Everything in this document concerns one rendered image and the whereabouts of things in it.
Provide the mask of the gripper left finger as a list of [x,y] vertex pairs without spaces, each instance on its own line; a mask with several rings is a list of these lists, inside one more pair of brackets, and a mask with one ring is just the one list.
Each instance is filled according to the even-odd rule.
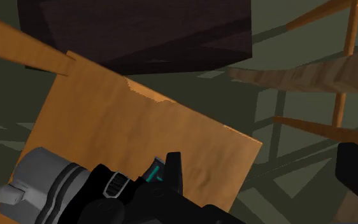
[[203,207],[183,196],[179,152],[166,156],[161,181],[141,185],[129,203],[129,224],[245,224],[217,206]]

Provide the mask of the orange wooden table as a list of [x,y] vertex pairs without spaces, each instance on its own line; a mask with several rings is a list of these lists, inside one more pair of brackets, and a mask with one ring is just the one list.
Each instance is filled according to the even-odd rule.
[[201,211],[161,202],[147,185],[138,214],[161,224],[242,224],[228,211],[261,142],[73,52],[62,53],[0,21],[0,58],[56,74],[21,154],[42,146],[86,168],[98,164],[136,178],[154,157],[178,151],[184,193]]

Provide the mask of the brown wooden chair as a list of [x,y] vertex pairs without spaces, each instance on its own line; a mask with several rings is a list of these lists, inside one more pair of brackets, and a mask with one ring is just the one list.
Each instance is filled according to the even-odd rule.
[[231,68],[229,76],[235,80],[266,88],[293,92],[333,92],[336,95],[331,125],[274,116],[276,123],[288,125],[336,141],[358,144],[358,130],[341,126],[346,94],[358,92],[358,53],[354,45],[358,26],[358,0],[328,0],[286,24],[288,31],[348,8],[344,56],[335,60],[298,66],[288,70],[256,71]]

